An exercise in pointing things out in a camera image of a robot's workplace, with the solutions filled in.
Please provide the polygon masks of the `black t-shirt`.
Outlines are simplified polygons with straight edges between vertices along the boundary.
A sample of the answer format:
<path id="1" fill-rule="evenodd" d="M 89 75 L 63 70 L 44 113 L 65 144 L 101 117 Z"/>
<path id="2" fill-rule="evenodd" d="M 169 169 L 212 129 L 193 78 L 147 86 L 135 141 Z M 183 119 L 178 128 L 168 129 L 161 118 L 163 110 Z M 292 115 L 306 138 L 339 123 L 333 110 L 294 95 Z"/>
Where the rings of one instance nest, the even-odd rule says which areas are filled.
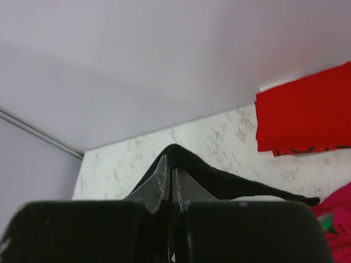
<path id="1" fill-rule="evenodd" d="M 156 170 L 162 156 L 167 156 L 167 166 L 187 171 L 202 187 L 218 199 L 235 199 L 243 196 L 275 196 L 288 201 L 297 201 L 314 207 L 320 203 L 319 197 L 305 197 L 283 191 L 260 182 L 244 179 L 235 174 L 218 170 L 207 164 L 198 155 L 178 144 L 168 145 L 156 157 L 134 189 L 141 186 Z"/>

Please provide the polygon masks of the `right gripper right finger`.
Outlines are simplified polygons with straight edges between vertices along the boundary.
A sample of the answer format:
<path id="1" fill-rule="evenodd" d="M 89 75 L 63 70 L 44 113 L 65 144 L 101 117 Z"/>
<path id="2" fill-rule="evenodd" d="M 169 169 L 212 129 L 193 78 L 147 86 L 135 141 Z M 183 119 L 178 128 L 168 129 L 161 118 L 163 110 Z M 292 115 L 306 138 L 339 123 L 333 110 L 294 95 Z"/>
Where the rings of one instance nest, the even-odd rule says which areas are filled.
<path id="1" fill-rule="evenodd" d="M 218 201 L 186 170 L 172 170 L 172 201 L 175 207 L 184 212 L 186 202 Z"/>

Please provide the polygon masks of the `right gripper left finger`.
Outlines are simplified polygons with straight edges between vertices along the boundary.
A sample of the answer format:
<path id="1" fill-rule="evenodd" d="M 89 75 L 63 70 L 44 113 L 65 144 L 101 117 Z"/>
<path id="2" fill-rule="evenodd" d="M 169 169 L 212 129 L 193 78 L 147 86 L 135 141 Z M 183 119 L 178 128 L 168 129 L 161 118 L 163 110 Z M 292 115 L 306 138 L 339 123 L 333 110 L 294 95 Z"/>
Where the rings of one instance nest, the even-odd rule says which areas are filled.
<path id="1" fill-rule="evenodd" d="M 125 201 L 139 202 L 150 214 L 155 214 L 165 196 L 165 191 L 169 189 L 168 179 L 167 157 L 163 155 L 156 163 L 156 168 L 151 175 L 133 190 Z"/>

